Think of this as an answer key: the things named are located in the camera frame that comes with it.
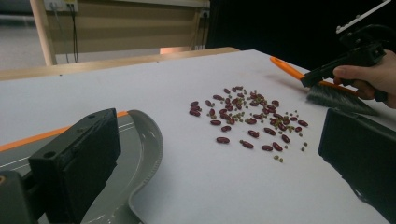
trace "dark red bean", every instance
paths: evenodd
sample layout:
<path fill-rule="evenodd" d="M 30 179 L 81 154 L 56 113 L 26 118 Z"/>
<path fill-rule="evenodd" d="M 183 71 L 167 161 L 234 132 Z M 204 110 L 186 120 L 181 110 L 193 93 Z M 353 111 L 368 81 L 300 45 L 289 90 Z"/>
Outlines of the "dark red bean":
<path fill-rule="evenodd" d="M 282 151 L 283 148 L 276 142 L 273 142 L 273 147 L 276 151 Z"/>
<path fill-rule="evenodd" d="M 271 134 L 271 135 L 275 135 L 275 134 L 276 134 L 276 132 L 275 132 L 274 130 L 270 129 L 270 128 L 264 128 L 264 131 L 265 131 L 266 133 Z"/>
<path fill-rule="evenodd" d="M 201 107 L 198 105 L 193 105 L 190 110 L 201 111 Z"/>
<path fill-rule="evenodd" d="M 220 114 L 220 117 L 222 118 L 222 119 L 230 119 L 231 117 L 230 116 L 228 116 L 228 114 Z"/>
<path fill-rule="evenodd" d="M 228 138 L 226 138 L 226 137 L 218 137 L 218 138 L 216 138 L 216 141 L 217 141 L 218 143 L 229 143 L 229 142 L 230 142 L 230 139 L 228 139 Z"/>
<path fill-rule="evenodd" d="M 228 132 L 228 131 L 230 131 L 231 130 L 231 126 L 224 126 L 224 127 L 221 127 L 221 130 L 223 131 L 223 132 Z"/>
<path fill-rule="evenodd" d="M 206 104 L 207 106 L 212 107 L 212 102 L 210 102 L 209 100 L 206 100 L 206 101 L 205 101 L 205 104 Z"/>
<path fill-rule="evenodd" d="M 190 110 L 190 114 L 194 115 L 195 117 L 200 117 L 201 113 L 199 111 L 196 110 Z"/>
<path fill-rule="evenodd" d="M 304 127 L 307 127 L 307 126 L 308 126 L 308 123 L 305 122 L 305 121 L 302 120 L 302 119 L 299 119 L 297 122 L 298 122 L 301 126 L 304 126 Z"/>
<path fill-rule="evenodd" d="M 262 115 L 254 114 L 254 115 L 253 115 L 253 118 L 255 118 L 255 119 L 262 119 Z"/>
<path fill-rule="evenodd" d="M 247 124 L 255 124 L 257 123 L 256 119 L 247 119 Z"/>
<path fill-rule="evenodd" d="M 210 123 L 211 123 L 212 125 L 220 125 L 220 124 L 221 124 L 221 121 L 218 120 L 218 119 L 212 119 L 212 120 L 210 120 Z"/>
<path fill-rule="evenodd" d="M 213 99 L 215 100 L 224 100 L 224 98 L 220 95 L 213 95 Z"/>
<path fill-rule="evenodd" d="M 290 142 L 290 139 L 289 139 L 285 134 L 282 134 L 282 140 L 283 140 L 285 143 L 289 143 L 289 142 Z"/>
<path fill-rule="evenodd" d="M 244 140 L 241 140 L 241 141 L 239 141 L 241 144 L 242 144 L 242 146 L 244 146 L 244 147 L 247 147 L 247 148 L 254 148 L 254 146 L 251 144 L 251 143 L 249 143 L 249 142 L 247 142 L 247 141 L 244 141 Z"/>
<path fill-rule="evenodd" d="M 250 136 L 255 137 L 255 138 L 258 138 L 258 137 L 260 136 L 259 132 L 255 132 L 255 131 L 253 131 L 253 130 L 249 130 L 249 131 L 247 131 L 247 133 L 248 133 Z"/>
<path fill-rule="evenodd" d="M 195 106 L 195 105 L 198 105 L 198 104 L 199 104 L 198 101 L 194 101 L 194 102 L 191 102 L 190 106 Z"/>
<path fill-rule="evenodd" d="M 269 145 L 264 145 L 264 146 L 262 146 L 262 150 L 264 150 L 264 151 L 272 151 L 273 148 L 271 146 L 269 146 Z"/>

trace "electrical cable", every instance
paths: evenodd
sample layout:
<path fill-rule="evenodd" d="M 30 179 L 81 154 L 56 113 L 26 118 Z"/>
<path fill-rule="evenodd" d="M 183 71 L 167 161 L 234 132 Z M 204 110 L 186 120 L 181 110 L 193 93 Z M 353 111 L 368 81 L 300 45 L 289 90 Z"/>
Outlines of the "electrical cable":
<path fill-rule="evenodd" d="M 75 57 L 75 62 L 78 63 L 78 42 L 77 42 L 77 29 L 76 29 L 76 11 L 74 10 L 73 4 L 67 5 L 70 10 L 70 14 L 73 20 L 73 53 Z"/>
<path fill-rule="evenodd" d="M 66 55 L 66 61 L 69 63 L 69 56 L 67 55 L 67 47 L 66 47 L 66 36 L 64 35 L 64 29 L 62 29 L 61 22 L 58 17 L 58 10 L 56 9 L 56 5 L 54 3 L 50 4 L 52 11 L 55 13 L 55 18 L 59 26 L 59 30 L 61 31 L 62 40 L 64 41 L 64 54 Z"/>

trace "hand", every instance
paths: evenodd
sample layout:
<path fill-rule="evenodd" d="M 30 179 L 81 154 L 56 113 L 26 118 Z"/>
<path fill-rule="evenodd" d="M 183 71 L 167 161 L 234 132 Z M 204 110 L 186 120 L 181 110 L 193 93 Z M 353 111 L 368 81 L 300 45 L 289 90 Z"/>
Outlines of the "hand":
<path fill-rule="evenodd" d="M 390 108 L 396 108 L 396 54 L 385 50 L 381 62 L 372 67 L 341 65 L 334 68 L 334 84 L 341 84 L 343 79 L 356 79 L 352 86 L 363 100 L 373 100 L 375 88 L 388 93 L 384 102 Z"/>

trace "white surface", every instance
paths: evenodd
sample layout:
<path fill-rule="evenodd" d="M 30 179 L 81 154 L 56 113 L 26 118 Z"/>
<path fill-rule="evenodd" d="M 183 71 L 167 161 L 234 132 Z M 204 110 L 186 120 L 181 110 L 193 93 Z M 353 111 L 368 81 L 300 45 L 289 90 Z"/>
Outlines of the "white surface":
<path fill-rule="evenodd" d="M 246 131 L 253 126 L 244 123 L 229 133 L 211 126 L 205 100 L 217 103 L 213 94 L 224 95 L 223 88 L 237 85 L 277 99 L 280 113 L 298 110 L 309 122 L 304 137 L 291 134 L 289 149 L 266 152 L 261 145 L 281 143 L 278 136 L 261 131 L 260 140 L 252 139 Z M 134 202 L 149 224 L 388 223 L 318 155 L 327 108 L 307 103 L 305 96 L 300 82 L 255 50 L 3 81 L 0 145 L 71 125 L 105 108 L 138 109 L 157 122 L 164 141 L 160 169 Z M 189 114 L 195 100 L 204 109 L 200 118 Z M 375 119 L 395 130 L 395 111 L 370 105 L 381 110 Z M 255 129 L 268 126 L 265 122 Z M 216 143 L 221 135 L 232 142 Z M 255 148 L 242 147 L 240 139 Z M 309 144 L 305 152 L 299 150 L 303 142 Z"/>

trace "small seed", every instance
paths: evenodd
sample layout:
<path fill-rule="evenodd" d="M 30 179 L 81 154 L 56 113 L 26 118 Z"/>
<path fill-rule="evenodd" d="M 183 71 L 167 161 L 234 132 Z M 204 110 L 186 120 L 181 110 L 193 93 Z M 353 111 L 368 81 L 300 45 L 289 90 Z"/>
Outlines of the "small seed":
<path fill-rule="evenodd" d="M 290 139 L 289 139 L 285 134 L 282 134 L 282 140 L 283 140 L 285 143 L 289 143 L 289 142 L 290 142 Z"/>
<path fill-rule="evenodd" d="M 226 137 L 218 137 L 218 138 L 216 138 L 216 141 L 217 141 L 218 143 L 229 143 L 229 142 L 230 142 L 230 139 L 228 139 L 228 138 L 226 138 Z"/>
<path fill-rule="evenodd" d="M 247 133 L 248 133 L 250 136 L 255 137 L 255 138 L 258 138 L 258 137 L 260 136 L 259 132 L 255 132 L 255 131 L 253 131 L 253 130 L 249 130 L 249 131 L 247 131 Z"/>
<path fill-rule="evenodd" d="M 307 127 L 307 126 L 308 126 L 308 123 L 305 122 L 305 121 L 302 120 L 302 119 L 299 119 L 297 122 L 298 122 L 301 126 L 304 126 L 304 127 Z"/>
<path fill-rule="evenodd" d="M 221 124 L 221 121 L 218 120 L 218 119 L 213 119 L 213 120 L 210 120 L 210 123 L 211 123 L 212 125 L 220 125 L 220 124 Z"/>
<path fill-rule="evenodd" d="M 194 115 L 195 117 L 200 117 L 201 113 L 199 111 L 195 111 L 195 110 L 190 110 L 190 114 Z"/>
<path fill-rule="evenodd" d="M 195 105 L 198 105 L 198 104 L 199 104 L 198 101 L 194 101 L 194 102 L 191 102 L 190 106 L 195 106 Z"/>
<path fill-rule="evenodd" d="M 282 151 L 283 150 L 283 148 L 276 142 L 273 142 L 273 147 L 277 151 Z"/>
<path fill-rule="evenodd" d="M 221 128 L 221 130 L 226 133 L 226 132 L 231 130 L 231 126 L 228 126 L 228 125 L 224 126 L 224 127 Z"/>
<path fill-rule="evenodd" d="M 276 132 L 275 132 L 274 130 L 270 129 L 270 128 L 264 128 L 264 131 L 265 131 L 266 133 L 271 134 L 271 135 L 276 135 Z"/>
<path fill-rule="evenodd" d="M 272 151 L 273 148 L 271 146 L 269 146 L 269 145 L 264 145 L 264 146 L 262 146 L 262 150 L 264 150 L 264 151 Z"/>

